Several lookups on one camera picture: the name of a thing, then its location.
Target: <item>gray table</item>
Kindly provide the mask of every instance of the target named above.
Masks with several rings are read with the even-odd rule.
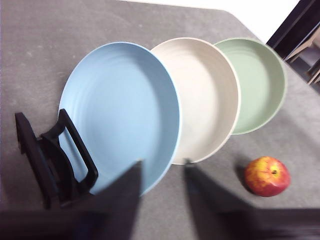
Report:
[[[220,10],[107,0],[3,0],[1,209],[42,208],[31,167],[18,150],[15,112],[24,112],[39,135],[57,120],[66,80],[89,51],[114,41],[135,42],[151,49],[183,36],[211,43],[229,37],[255,37],[234,16]],[[276,117],[257,131],[232,136],[198,166],[257,207],[320,207],[320,96],[286,69],[288,92]],[[252,195],[238,179],[239,166],[263,155],[280,159],[291,173],[291,186],[278,196]],[[134,239],[196,238],[182,170],[173,165],[143,197]]]

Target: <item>white plate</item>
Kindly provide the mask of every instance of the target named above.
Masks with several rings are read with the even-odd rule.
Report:
[[[202,161],[228,140],[240,110],[237,75],[210,43],[189,37],[165,41],[151,50],[171,75],[180,98],[181,138],[173,164]]]

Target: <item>apple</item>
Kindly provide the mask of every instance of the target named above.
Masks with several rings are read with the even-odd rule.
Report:
[[[262,197],[281,193],[291,182],[286,166],[271,156],[251,161],[244,170],[244,179],[248,187]]]

